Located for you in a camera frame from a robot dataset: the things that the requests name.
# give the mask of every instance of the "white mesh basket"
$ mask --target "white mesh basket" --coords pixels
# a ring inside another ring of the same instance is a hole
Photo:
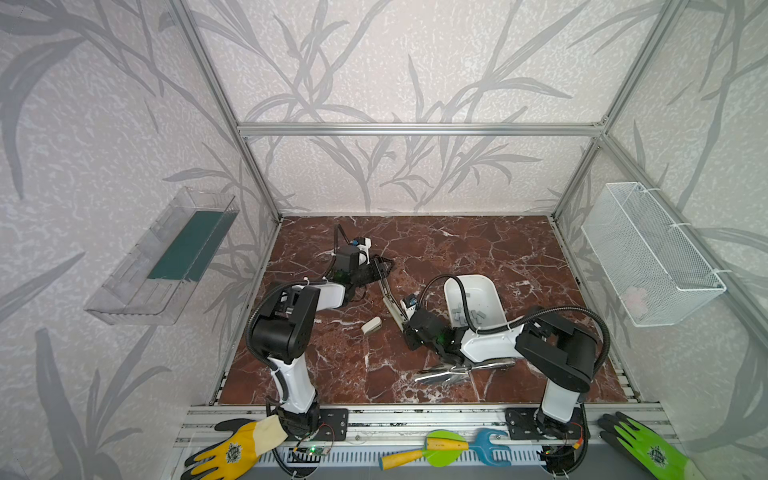
[[[674,325],[725,291],[642,184],[605,184],[581,229],[636,326]]]

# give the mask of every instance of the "floral wallpaper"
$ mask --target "floral wallpaper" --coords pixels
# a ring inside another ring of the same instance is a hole
[[[0,478],[156,478],[275,224],[164,2],[0,2]],[[174,326],[88,297],[179,187],[241,212]]]
[[[768,2],[689,2],[611,135],[766,305]],[[580,226],[606,182],[606,154],[559,220],[644,401],[661,401],[708,478],[768,468],[768,353],[722,299],[676,326],[637,328]]]
[[[452,123],[599,121],[663,2],[189,4],[240,122]],[[249,141],[288,214],[519,214],[551,211],[588,139]]]

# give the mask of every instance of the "white eraser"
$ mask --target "white eraser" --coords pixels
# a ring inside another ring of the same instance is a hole
[[[366,322],[365,325],[362,326],[362,334],[368,335],[369,333],[373,333],[376,330],[380,329],[382,327],[382,318],[380,316],[375,316],[370,321]]]

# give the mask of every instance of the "red marble tabletop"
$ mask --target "red marble tabletop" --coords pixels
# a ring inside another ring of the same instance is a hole
[[[480,273],[493,280],[508,319],[534,305],[584,305],[547,218],[538,216],[289,217],[263,285],[322,274],[330,261],[336,223],[349,238],[371,237],[372,253],[396,261],[389,285],[398,300],[420,291],[440,273]],[[427,302],[431,310],[447,313],[442,283],[430,289]],[[364,336],[360,327],[374,316],[382,318],[382,328]],[[570,318],[588,324],[578,315]],[[323,404],[539,403],[546,383],[524,359],[506,370],[472,372],[471,382],[455,386],[413,382],[414,373],[439,360],[426,348],[408,350],[377,284],[369,286],[362,301],[317,313],[306,358]],[[268,369],[246,351],[241,339],[220,403],[262,405],[266,394],[276,395]],[[588,401],[626,399],[608,362],[593,382]]]

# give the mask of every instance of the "wooden handle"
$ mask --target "wooden handle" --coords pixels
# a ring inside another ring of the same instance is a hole
[[[469,444],[461,440],[427,438],[427,450],[469,450]]]
[[[423,450],[415,450],[414,452],[396,453],[394,455],[387,455],[379,459],[379,467],[382,470],[389,470],[390,468],[399,467],[405,465],[408,462],[413,462],[424,456]]]

